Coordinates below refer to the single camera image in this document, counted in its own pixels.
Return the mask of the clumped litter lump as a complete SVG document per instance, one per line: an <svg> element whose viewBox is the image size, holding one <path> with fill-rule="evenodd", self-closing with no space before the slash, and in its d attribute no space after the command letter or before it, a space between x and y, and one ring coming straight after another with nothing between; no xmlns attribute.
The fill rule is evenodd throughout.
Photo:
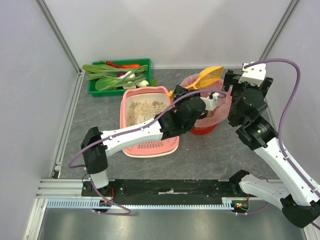
<svg viewBox="0 0 320 240"><path fill-rule="evenodd" d="M214 116L214 113L213 112L208 112L208 114L207 114L207 118L212 118Z"/></svg>

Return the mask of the yellow litter scoop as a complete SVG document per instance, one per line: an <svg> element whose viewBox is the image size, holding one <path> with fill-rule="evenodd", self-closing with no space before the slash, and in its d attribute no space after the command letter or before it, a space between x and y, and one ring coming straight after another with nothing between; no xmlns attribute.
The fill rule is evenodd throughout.
<svg viewBox="0 0 320 240"><path fill-rule="evenodd" d="M222 89L221 76L223 72L223 66L211 66L202 70L200 73L186 77L180 83L180 86L187 90L199 90L218 86Z"/></svg>

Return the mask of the red trash bin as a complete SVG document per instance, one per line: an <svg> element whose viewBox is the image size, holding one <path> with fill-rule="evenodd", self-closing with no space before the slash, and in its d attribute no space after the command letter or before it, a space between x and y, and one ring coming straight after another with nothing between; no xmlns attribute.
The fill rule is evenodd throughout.
<svg viewBox="0 0 320 240"><path fill-rule="evenodd" d="M206 128L200 128L200 127L193 128L192 130L190 130L190 132L195 135L206 135L206 134L210 133L217 125L218 124L210 126L210 127L206 127Z"/></svg>

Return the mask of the pink plastic bin liner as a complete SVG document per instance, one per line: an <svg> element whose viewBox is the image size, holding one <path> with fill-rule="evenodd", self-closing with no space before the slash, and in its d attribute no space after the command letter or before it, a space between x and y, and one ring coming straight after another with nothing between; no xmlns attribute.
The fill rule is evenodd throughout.
<svg viewBox="0 0 320 240"><path fill-rule="evenodd" d="M206 87L205 89L214 89L214 90L219 90L222 91L222 88L220 86L218 87ZM208 97L210 92L201 92L200 96L201 97ZM208 112L213 112L214 116L213 117L205 117L203 119L199 119L195 122L194 129L195 128L208 128L211 126L214 126L216 124L219 124L220 122L226 120L228 118L228 114L230 111L232 103L232 97L231 97L231 89L227 92L227 97L226 98L220 98L218 102L218 106L215 110L213 111L208 111Z"/></svg>

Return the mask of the pink litter box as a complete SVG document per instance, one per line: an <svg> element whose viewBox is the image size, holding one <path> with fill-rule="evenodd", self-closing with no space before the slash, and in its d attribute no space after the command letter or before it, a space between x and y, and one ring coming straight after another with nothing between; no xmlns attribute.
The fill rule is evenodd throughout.
<svg viewBox="0 0 320 240"><path fill-rule="evenodd" d="M164 86L148 86L125 91L120 104L120 127L127 127L126 113L133 101L152 100L170 105L172 101L168 97L168 93L168 90ZM123 152L132 158L160 157L176 151L179 141L180 138L178 136L165 140L148 141L126 148Z"/></svg>

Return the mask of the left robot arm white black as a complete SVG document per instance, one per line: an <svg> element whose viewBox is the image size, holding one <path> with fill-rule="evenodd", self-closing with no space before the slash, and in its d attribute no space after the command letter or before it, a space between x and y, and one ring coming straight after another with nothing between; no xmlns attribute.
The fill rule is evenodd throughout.
<svg viewBox="0 0 320 240"><path fill-rule="evenodd" d="M114 153L144 142L166 140L190 131L196 120L216 107L212 96L201 97L197 91L183 94L165 111L143 123L102 133L97 127L91 128L81 150L85 167L96 189L109 184L107 157Z"/></svg>

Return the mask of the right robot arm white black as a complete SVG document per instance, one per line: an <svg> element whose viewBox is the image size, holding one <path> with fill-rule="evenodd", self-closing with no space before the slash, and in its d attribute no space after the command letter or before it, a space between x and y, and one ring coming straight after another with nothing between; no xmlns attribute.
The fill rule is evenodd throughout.
<svg viewBox="0 0 320 240"><path fill-rule="evenodd" d="M293 225L304 228L320 216L319 184L280 145L277 131L262 116L268 107L265 96L273 79L265 77L260 83L249 83L241 77L232 70L224 75L223 90L232 96L228 123L237 128L242 143L272 168L284 187L239 170L229 178L231 189L235 195L261 198L279 208Z"/></svg>

